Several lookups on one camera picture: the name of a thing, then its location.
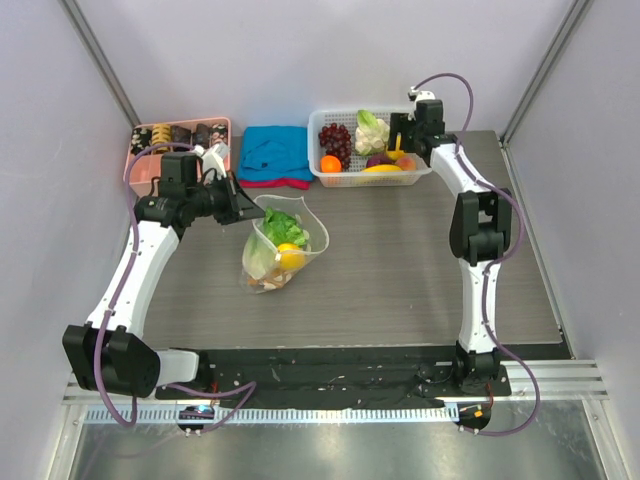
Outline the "yellow lemon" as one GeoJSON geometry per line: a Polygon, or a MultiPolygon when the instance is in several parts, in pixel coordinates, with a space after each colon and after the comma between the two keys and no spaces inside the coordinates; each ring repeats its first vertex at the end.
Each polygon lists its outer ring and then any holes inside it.
{"type": "Polygon", "coordinates": [[[393,162],[396,162],[406,155],[406,153],[401,149],[388,149],[386,154],[393,162]]]}

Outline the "green lettuce leaf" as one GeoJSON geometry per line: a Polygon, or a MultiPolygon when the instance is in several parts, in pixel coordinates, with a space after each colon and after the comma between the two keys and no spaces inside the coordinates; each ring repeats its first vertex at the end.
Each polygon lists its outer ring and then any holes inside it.
{"type": "Polygon", "coordinates": [[[277,247],[282,243],[293,243],[305,250],[309,235],[293,216],[271,207],[265,217],[250,234],[243,251],[244,271],[255,279],[261,279],[279,268],[277,247]]]}

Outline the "clear zip top bag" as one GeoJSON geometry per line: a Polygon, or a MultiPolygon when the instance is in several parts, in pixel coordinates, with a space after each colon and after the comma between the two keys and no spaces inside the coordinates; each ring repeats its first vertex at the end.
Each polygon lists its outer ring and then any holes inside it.
{"type": "Polygon", "coordinates": [[[330,237],[302,197],[260,195],[255,202],[264,216],[252,221],[240,285],[259,294],[283,288],[327,250],[330,237]]]}

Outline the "yellow mango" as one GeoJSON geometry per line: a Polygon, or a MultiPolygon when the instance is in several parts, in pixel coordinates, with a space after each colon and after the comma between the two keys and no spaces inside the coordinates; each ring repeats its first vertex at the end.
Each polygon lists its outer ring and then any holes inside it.
{"type": "Polygon", "coordinates": [[[306,265],[304,250],[293,243],[282,243],[277,247],[279,268],[284,271],[297,271],[306,265]]]}

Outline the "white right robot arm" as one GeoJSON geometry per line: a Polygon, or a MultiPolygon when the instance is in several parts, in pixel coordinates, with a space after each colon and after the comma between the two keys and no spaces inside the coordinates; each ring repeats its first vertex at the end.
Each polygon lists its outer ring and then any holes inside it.
{"type": "Polygon", "coordinates": [[[499,261],[511,243],[510,194],[499,192],[466,156],[454,134],[445,132],[443,103],[429,91],[411,93],[413,110],[390,117],[389,146],[418,155],[455,197],[449,246],[463,283],[461,330],[451,380],[465,395],[498,378],[495,331],[499,261]]]}

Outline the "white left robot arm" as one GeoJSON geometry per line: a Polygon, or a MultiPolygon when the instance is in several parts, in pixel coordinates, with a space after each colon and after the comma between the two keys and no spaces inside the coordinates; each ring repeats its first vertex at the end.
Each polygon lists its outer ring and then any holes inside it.
{"type": "Polygon", "coordinates": [[[143,340],[150,301],[184,233],[199,218],[222,226],[264,216],[227,171],[226,146],[166,152],[154,194],[130,209],[131,226],[121,260],[96,308],[82,326],[70,325],[62,344],[83,390],[146,398],[178,383],[190,398],[213,385],[203,355],[185,349],[157,351],[143,340]]]}

